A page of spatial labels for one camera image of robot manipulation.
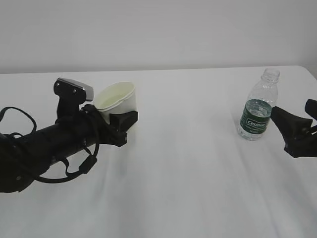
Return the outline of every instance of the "black cable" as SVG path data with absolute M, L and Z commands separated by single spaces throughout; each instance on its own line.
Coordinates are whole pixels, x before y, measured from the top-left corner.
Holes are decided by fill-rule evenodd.
M 25 111 L 23 111 L 22 109 L 16 108 L 16 107 L 5 107 L 5 108 L 3 108 L 3 109 L 0 111 L 0 121 L 2 121 L 5 112 L 6 112 L 7 110 L 9 110 L 9 109 L 14 109 L 14 110 L 17 110 L 17 111 L 23 113 L 23 114 L 24 114 L 28 119 L 30 119 L 31 122 L 33 123 L 33 129 L 32 129 L 32 131 L 31 131 L 31 133 L 34 133 L 34 132 L 36 131 L 37 125 L 36 125 L 35 120 L 34 120 L 29 114 L 27 114 Z

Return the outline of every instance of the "clear plastic bottle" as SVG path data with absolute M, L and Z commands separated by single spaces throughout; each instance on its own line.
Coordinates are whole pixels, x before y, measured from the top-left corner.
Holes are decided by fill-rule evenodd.
M 277 69 L 267 68 L 251 90 L 238 125 L 238 133 L 243 138 L 258 140 L 263 136 L 272 108 L 276 106 L 279 76 Z

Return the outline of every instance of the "white wall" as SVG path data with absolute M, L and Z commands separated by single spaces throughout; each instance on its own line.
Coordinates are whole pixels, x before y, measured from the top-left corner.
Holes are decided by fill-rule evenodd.
M 291 65 L 317 0 L 1 0 L 0 73 Z

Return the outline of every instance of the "plastic water bottle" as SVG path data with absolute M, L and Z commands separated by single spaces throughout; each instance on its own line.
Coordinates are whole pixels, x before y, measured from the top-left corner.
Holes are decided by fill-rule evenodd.
M 267 68 L 261 81 L 251 90 L 242 113 L 238 133 L 247 140 L 258 140 L 263 136 L 272 107 L 277 101 L 277 82 L 280 72 L 275 68 Z

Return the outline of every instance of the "water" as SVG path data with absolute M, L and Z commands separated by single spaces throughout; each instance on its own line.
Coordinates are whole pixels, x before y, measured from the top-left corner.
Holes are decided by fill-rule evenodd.
M 272 107 L 263 101 L 251 99 L 246 102 L 245 107 L 251 115 L 257 116 L 258 118 L 264 119 L 271 116 Z M 252 134 L 247 132 L 245 129 L 242 128 L 240 123 L 238 125 L 238 133 L 247 140 L 258 140 L 263 136 L 263 133 Z

